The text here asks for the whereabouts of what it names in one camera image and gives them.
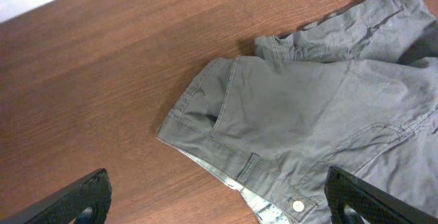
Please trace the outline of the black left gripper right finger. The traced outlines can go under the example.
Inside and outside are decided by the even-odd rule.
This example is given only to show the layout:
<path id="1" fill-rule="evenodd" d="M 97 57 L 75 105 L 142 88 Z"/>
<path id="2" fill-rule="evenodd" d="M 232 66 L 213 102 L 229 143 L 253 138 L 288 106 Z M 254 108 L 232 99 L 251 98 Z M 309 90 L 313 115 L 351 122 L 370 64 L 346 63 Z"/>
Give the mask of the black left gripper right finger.
<path id="1" fill-rule="evenodd" d="M 437 224 L 437 218 L 336 166 L 328 170 L 324 194 L 334 224 Z"/>

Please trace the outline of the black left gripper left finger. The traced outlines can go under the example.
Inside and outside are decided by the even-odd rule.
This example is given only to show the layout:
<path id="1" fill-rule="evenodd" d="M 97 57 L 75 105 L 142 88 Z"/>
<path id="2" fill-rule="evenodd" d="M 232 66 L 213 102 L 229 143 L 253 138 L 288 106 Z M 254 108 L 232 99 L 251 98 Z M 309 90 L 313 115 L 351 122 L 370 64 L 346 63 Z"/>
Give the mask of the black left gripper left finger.
<path id="1" fill-rule="evenodd" d="M 33 205 L 2 219 L 2 223 L 104 223 L 112 202 L 105 169 L 97 169 Z"/>

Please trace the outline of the grey cotton shorts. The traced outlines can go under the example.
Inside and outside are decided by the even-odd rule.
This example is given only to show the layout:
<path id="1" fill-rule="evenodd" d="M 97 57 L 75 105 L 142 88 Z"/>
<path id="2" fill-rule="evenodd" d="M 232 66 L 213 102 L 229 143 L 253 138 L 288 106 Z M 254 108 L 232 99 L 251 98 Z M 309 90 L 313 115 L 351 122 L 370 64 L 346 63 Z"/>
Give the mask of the grey cotton shorts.
<path id="1" fill-rule="evenodd" d="M 157 137 L 238 190 L 260 223 L 329 223 L 331 166 L 437 215 L 437 20 L 365 0 L 253 56 L 211 61 Z"/>

